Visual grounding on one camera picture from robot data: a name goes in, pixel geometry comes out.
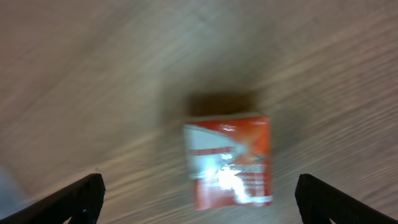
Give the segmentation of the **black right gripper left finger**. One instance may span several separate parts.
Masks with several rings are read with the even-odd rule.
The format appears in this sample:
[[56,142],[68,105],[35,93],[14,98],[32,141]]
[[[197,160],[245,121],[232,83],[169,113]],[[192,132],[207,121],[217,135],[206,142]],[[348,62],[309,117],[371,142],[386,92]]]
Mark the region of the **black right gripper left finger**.
[[1,220],[1,224],[96,224],[103,206],[102,175],[93,173]]

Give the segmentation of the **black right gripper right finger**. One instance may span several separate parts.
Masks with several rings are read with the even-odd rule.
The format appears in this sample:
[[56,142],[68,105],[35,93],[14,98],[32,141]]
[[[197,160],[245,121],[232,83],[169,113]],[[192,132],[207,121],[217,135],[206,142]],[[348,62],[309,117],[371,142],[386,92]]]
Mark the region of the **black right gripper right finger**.
[[397,224],[397,220],[310,174],[299,176],[295,199],[304,224]]

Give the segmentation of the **red medicine box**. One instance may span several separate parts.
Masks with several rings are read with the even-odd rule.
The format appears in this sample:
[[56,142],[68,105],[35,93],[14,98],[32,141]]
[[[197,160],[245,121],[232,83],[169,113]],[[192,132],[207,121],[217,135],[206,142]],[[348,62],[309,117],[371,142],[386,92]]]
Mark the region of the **red medicine box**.
[[272,203],[268,117],[202,118],[184,124],[183,135],[198,210]]

